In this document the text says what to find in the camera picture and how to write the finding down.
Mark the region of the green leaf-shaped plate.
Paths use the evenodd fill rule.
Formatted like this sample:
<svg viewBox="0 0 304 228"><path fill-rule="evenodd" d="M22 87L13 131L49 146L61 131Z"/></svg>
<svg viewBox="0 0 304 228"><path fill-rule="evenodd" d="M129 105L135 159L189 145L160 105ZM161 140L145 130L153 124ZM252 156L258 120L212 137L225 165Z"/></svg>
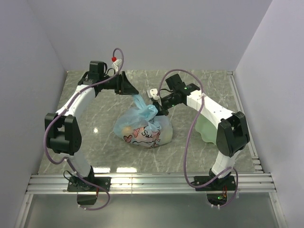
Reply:
<svg viewBox="0 0 304 228"><path fill-rule="evenodd" d="M200 133L204 142L216 145L217 129L212 122L201 114L197 118L195 130Z"/></svg>

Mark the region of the light blue plastic bag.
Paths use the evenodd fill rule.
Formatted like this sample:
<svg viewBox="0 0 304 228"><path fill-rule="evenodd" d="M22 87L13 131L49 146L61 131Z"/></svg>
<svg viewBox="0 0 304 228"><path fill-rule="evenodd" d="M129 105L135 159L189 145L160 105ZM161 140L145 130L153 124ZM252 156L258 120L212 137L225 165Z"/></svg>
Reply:
<svg viewBox="0 0 304 228"><path fill-rule="evenodd" d="M134 107L129 108L114 124L113 132L126 143L155 148L172 140L169 118L157 115L157 108L147 105L140 95L132 95Z"/></svg>

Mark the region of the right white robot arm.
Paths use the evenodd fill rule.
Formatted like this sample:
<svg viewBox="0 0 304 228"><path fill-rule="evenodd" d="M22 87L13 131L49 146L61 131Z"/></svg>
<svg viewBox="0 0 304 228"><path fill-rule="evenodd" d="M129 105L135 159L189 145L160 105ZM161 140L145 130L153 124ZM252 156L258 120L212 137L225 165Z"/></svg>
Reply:
<svg viewBox="0 0 304 228"><path fill-rule="evenodd" d="M159 96L158 89L147 91L148 97L158 110L158 115L168 115L168 109L184 104L198 112L196 119L203 116L215 127L218 155L209 171L209 181L201 187L210 185L215 190L221 189L226 184L240 151L250 141L245 115L222 107L206 96L198 86L186 85L178 74L166 79L166 83L170 94L163 98Z"/></svg>

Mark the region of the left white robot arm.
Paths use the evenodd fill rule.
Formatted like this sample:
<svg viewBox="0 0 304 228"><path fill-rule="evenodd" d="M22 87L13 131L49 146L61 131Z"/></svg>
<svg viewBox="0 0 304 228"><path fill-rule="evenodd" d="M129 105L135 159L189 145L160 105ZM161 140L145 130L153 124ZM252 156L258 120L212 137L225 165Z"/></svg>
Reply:
<svg viewBox="0 0 304 228"><path fill-rule="evenodd" d="M59 165L67 162L72 169L70 185L82 191L90 191L97 186L93 167L80 152L82 135L78 119L82 112L102 90L113 90L118 95L137 95L138 90L128 81L122 71L123 60L112 58L114 75L107 74L107 64L102 61L91 61L89 70L78 81L76 90L68 101L56 112L45 116L44 149L51 149L61 156L55 161Z"/></svg>

